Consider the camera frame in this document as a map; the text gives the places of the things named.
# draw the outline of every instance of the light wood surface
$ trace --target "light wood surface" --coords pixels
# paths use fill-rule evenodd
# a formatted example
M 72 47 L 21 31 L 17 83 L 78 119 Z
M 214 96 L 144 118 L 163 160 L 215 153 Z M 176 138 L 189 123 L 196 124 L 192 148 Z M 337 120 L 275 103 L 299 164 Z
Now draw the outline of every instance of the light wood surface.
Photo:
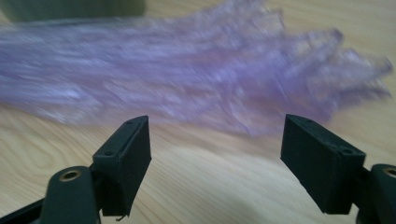
M 219 1 L 148 0 L 147 15 L 183 16 Z M 271 0 L 286 26 L 336 27 L 345 46 L 396 64 L 395 0 Z M 7 20 L 0 15 L 0 22 Z M 384 78 L 393 94 L 395 77 Z M 335 114 L 324 126 L 376 163 L 396 164 L 396 103 L 369 102 Z M 50 177 L 89 165 L 118 128 L 67 126 L 0 105 L 0 217 L 45 195 Z M 279 159 L 281 134 L 250 138 L 192 125 L 150 126 L 153 160 L 129 218 L 121 223 L 354 223 L 322 215 Z M 103 223 L 116 223 L 114 217 Z

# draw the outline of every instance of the black plastic part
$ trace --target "black plastic part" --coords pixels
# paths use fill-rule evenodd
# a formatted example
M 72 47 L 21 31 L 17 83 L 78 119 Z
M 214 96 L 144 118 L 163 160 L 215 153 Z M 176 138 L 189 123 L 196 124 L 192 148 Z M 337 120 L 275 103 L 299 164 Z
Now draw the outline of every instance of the black plastic part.
M 100 223 L 91 170 L 88 167 L 69 167 L 50 179 L 40 224 L 53 223 Z
M 13 213 L 0 218 L 1 224 L 21 224 L 38 221 L 44 199 L 31 203 Z
M 311 119 L 287 115 L 281 160 L 323 213 L 348 214 L 365 153 Z
M 143 15 L 145 0 L 0 0 L 11 21 L 102 18 Z
M 382 224 L 396 223 L 396 166 L 376 164 L 370 178 L 371 198 Z
M 147 116 L 123 123 L 93 155 L 92 171 L 104 183 L 97 199 L 104 216 L 130 215 L 150 161 Z

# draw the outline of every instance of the dark green object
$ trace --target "dark green object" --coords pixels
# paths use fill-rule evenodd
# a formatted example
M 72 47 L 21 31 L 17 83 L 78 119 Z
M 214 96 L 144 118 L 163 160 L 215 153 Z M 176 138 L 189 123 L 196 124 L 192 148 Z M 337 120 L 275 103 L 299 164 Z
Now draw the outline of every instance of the dark green object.
M 141 16 L 145 0 L 0 0 L 10 21 Z

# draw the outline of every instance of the crumpled plastic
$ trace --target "crumpled plastic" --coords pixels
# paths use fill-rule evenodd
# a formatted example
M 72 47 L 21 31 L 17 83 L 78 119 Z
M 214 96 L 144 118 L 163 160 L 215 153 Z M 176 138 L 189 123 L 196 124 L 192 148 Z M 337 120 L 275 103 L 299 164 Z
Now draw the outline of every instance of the crumpled plastic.
M 289 34 L 262 0 L 176 19 L 41 21 L 0 27 L 0 102 L 69 124 L 188 122 L 260 135 L 285 114 L 325 120 L 390 96 L 386 58 L 342 49 L 336 29 Z

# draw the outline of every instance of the wood grain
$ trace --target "wood grain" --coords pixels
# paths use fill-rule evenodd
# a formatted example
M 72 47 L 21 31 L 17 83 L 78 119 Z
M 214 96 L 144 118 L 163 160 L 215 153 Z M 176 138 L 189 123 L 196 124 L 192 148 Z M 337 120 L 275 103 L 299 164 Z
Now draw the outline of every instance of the wood grain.
M 148 0 L 148 16 L 184 16 L 215 0 Z M 336 27 L 345 46 L 396 64 L 396 1 L 272 0 L 291 30 Z M 7 20 L 0 14 L 0 22 Z M 396 92 L 394 77 L 386 77 Z M 91 155 L 118 128 L 67 126 L 0 105 L 0 217 L 45 195 L 50 177 Z M 396 164 L 396 103 L 369 102 L 324 124 L 367 152 L 366 167 Z M 132 215 L 121 223 L 354 223 L 322 215 L 280 161 L 281 135 L 249 138 L 188 124 L 150 127 L 153 161 Z M 103 223 L 116 223 L 114 217 Z

